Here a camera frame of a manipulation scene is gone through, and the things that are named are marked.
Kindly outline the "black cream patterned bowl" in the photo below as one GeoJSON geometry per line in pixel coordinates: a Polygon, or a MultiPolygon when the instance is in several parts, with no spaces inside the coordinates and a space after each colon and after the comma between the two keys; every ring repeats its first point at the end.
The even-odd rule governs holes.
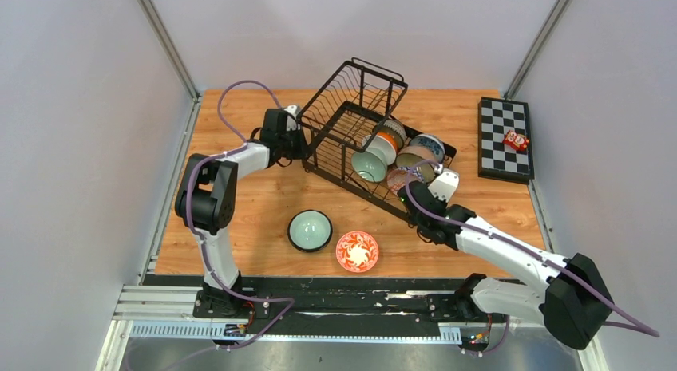
{"type": "Polygon", "coordinates": [[[406,131],[404,126],[396,120],[385,120],[380,128],[378,126],[374,126],[372,128],[372,132],[385,132],[389,136],[392,136],[397,144],[398,149],[401,149],[405,146],[406,131]]]}

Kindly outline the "black wire dish rack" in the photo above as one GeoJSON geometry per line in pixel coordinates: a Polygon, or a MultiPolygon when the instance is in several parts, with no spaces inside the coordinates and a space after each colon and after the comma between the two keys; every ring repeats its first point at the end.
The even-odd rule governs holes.
{"type": "Polygon", "coordinates": [[[300,113],[307,142],[304,169],[403,220],[409,218],[409,207],[400,200],[400,191],[361,177],[351,157],[363,152],[393,119],[407,89],[400,73],[353,57],[333,72],[300,113]]]}

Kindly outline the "blue floral bowl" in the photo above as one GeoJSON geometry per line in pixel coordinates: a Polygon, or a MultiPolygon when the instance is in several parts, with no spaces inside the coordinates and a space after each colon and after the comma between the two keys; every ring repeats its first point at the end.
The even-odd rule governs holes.
{"type": "Polygon", "coordinates": [[[436,137],[430,134],[421,133],[410,139],[409,146],[419,146],[431,151],[437,162],[442,163],[445,157],[444,144],[436,137]]]}

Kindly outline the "pale green bowl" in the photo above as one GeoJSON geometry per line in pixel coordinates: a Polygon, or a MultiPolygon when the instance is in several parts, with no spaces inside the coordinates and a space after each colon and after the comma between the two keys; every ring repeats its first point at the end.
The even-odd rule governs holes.
{"type": "Polygon", "coordinates": [[[386,159],[377,149],[368,148],[364,152],[355,152],[350,162],[354,172],[368,182],[379,183],[386,178],[386,159]]]}

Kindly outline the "brown cream glazed bowl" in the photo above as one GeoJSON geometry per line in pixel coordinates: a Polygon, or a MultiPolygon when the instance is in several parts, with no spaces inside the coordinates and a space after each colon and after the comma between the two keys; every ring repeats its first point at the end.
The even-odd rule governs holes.
{"type": "Polygon", "coordinates": [[[419,166],[418,172],[422,175],[426,183],[430,183],[436,176],[434,167],[438,164],[438,161],[428,148],[421,146],[406,146],[397,154],[395,164],[398,167],[412,168],[415,164],[422,161],[428,161],[428,164],[419,166]]]}

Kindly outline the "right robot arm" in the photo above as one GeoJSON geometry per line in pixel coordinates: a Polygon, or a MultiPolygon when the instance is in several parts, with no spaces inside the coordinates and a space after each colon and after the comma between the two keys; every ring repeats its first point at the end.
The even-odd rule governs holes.
{"type": "Polygon", "coordinates": [[[518,283],[471,274],[458,291],[456,310],[466,321],[503,314],[543,325],[560,343],[585,349],[612,312],[612,296],[595,262],[543,251],[495,228],[474,211],[435,198],[414,180],[397,191],[407,219],[423,240],[482,258],[518,283]]]}

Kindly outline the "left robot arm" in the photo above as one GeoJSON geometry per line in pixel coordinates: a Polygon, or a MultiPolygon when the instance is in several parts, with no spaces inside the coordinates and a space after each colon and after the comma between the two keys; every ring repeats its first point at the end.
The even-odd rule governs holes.
{"type": "Polygon", "coordinates": [[[188,158],[175,199],[175,213],[196,239],[204,266],[202,295],[226,318],[238,316],[248,300],[232,255],[228,227],[239,180],[277,164],[306,157],[300,107],[267,109],[263,125],[231,151],[188,158]]]}

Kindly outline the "red patterned bowl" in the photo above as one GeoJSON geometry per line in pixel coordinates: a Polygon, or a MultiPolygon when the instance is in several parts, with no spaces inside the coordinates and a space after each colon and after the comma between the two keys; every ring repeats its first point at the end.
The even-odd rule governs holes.
{"type": "Polygon", "coordinates": [[[413,172],[410,173],[410,167],[393,168],[386,175],[386,185],[393,193],[397,193],[399,189],[412,180],[419,182],[425,181],[419,170],[414,169],[413,172]]]}

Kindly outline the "white orange bowl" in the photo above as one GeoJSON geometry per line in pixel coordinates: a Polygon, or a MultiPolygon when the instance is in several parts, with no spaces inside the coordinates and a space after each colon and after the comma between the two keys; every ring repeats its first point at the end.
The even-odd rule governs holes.
{"type": "Polygon", "coordinates": [[[372,136],[362,138],[362,146],[368,150],[377,151],[383,158],[386,166],[395,162],[398,146],[393,137],[384,132],[377,132],[372,136]]]}

